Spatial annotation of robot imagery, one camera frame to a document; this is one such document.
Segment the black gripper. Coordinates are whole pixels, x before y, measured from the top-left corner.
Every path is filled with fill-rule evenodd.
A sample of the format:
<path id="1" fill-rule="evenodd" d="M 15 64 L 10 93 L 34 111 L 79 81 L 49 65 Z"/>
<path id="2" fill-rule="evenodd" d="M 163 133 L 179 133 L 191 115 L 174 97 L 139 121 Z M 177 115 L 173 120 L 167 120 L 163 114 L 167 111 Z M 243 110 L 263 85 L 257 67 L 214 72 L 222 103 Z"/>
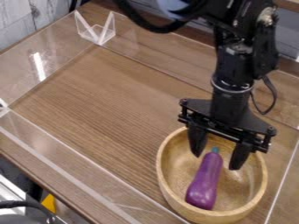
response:
<path id="1" fill-rule="evenodd" d="M 237 143 L 229 168 L 239 170 L 251 152 L 269 152 L 277 129 L 258 118 L 249 107 L 253 85 L 213 86 L 213 97 L 183 98 L 179 122 L 186 124 L 191 153 L 198 158 L 205 150 L 209 134 Z"/>

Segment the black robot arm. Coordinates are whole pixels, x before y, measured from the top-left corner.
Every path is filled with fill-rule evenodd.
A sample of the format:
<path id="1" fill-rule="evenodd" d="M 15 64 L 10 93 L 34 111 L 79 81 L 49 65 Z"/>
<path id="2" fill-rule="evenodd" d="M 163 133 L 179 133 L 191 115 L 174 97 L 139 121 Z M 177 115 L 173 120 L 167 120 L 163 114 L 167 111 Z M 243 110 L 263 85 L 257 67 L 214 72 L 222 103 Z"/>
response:
<path id="1" fill-rule="evenodd" d="M 173 19 L 166 25 L 153 24 L 127 0 L 114 2 L 131 21 L 150 32 L 175 32 L 197 18 L 211 24 L 218 56 L 210 80 L 213 97 L 182 99 L 179 121 L 187 127 L 194 155 L 202 154 L 210 133 L 237 143 L 229 168 L 241 169 L 250 154 L 269 151 L 277 135 L 277 128 L 249 107 L 257 103 L 253 93 L 257 80 L 277 93 L 267 77 L 279 60 L 274 0 L 157 0 Z"/>

